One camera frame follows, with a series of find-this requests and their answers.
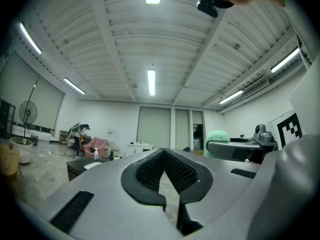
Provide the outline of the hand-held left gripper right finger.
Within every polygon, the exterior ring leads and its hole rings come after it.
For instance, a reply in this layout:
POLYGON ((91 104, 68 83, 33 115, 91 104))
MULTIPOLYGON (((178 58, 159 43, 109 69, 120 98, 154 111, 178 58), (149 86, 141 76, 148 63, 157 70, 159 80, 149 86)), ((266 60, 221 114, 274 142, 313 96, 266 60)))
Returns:
POLYGON ((179 194, 176 228, 189 235, 203 226, 192 220, 187 204, 199 202, 213 184, 213 175, 208 168, 169 149, 164 150, 164 171, 179 194))

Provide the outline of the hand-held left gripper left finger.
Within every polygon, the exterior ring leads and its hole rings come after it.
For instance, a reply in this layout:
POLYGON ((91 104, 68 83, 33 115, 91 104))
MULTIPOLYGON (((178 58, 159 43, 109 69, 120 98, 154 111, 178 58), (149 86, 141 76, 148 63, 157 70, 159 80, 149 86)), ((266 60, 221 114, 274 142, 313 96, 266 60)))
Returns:
POLYGON ((128 165, 121 174, 120 182, 124 191, 136 202, 148 206, 160 206, 165 210, 166 198, 159 194, 160 180, 165 171, 164 149, 128 165))

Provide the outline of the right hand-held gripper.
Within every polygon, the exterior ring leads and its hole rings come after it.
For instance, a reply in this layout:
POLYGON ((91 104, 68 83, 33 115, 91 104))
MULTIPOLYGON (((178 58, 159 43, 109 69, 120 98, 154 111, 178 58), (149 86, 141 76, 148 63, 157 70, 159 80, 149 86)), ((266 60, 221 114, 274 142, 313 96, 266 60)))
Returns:
POLYGON ((231 138, 225 130, 213 130, 206 138, 206 156, 222 160, 262 163, 267 153, 282 150, 304 135, 298 116, 291 110, 280 117, 258 124, 251 138, 231 138))

